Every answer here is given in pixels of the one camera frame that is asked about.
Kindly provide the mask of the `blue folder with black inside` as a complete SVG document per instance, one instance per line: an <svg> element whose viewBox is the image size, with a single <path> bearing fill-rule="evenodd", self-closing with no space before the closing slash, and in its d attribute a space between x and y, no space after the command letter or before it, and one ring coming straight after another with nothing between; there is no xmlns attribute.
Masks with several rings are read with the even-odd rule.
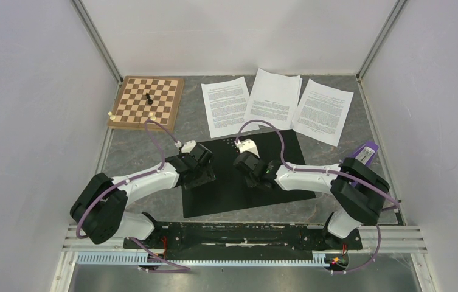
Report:
<svg viewBox="0 0 458 292"><path fill-rule="evenodd" d="M285 159L293 164L305 164L299 141L293 130L280 131L285 140ZM182 187L184 218L211 215L252 207L269 206L315 198L306 190L282 190L278 186L250 186L245 175L237 170L234 161L240 152L234 137L200 142L213 152L212 170L216 180L186 190ZM275 132L244 135L241 141L252 139L262 163L280 163L280 140Z"/></svg>

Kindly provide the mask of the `printed paper sheet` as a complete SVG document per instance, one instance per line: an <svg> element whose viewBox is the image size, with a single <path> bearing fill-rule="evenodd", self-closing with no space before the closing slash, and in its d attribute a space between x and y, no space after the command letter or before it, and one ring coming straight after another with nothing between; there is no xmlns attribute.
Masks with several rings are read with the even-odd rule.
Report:
<svg viewBox="0 0 458 292"><path fill-rule="evenodd" d="M244 77L202 84L209 134L212 139L235 135L245 123L249 91Z"/></svg>
<svg viewBox="0 0 458 292"><path fill-rule="evenodd" d="M244 121L264 120L280 130L292 127L302 86L302 77L285 76L258 69L249 96Z"/></svg>
<svg viewBox="0 0 458 292"><path fill-rule="evenodd" d="M309 80L291 127L304 136L338 146L354 93Z"/></svg>

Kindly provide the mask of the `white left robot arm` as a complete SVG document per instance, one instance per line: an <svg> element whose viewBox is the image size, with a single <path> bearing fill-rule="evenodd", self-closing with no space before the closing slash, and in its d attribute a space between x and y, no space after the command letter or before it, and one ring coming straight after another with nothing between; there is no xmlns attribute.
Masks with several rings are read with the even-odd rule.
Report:
<svg viewBox="0 0 458 292"><path fill-rule="evenodd" d="M113 237L134 237L147 248L162 239L156 221L147 214L135 214L127 207L162 190L192 189L215 180L213 153L203 144L188 141L179 153L157 165L130 175L94 175L70 209L77 223L78 238L99 245Z"/></svg>

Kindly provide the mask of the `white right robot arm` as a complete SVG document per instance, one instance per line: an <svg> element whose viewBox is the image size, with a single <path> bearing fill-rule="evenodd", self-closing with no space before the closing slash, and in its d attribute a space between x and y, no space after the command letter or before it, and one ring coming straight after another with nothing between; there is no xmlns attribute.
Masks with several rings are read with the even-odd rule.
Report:
<svg viewBox="0 0 458 292"><path fill-rule="evenodd" d="M360 226L377 224L385 201L397 204L388 194L389 184L352 157L340 164L314 166L265 163L256 154L244 151L233 165L249 187L333 195L341 208L330 215L322 231L322 241L329 248L340 247Z"/></svg>

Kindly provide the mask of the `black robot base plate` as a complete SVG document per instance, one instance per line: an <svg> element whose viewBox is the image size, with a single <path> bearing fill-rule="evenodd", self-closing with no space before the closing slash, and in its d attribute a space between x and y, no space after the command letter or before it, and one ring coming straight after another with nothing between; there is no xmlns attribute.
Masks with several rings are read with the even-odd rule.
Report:
<svg viewBox="0 0 458 292"><path fill-rule="evenodd" d="M307 259L310 251L363 248L358 230L340 240L320 225L294 223L158 222L142 244L167 260Z"/></svg>

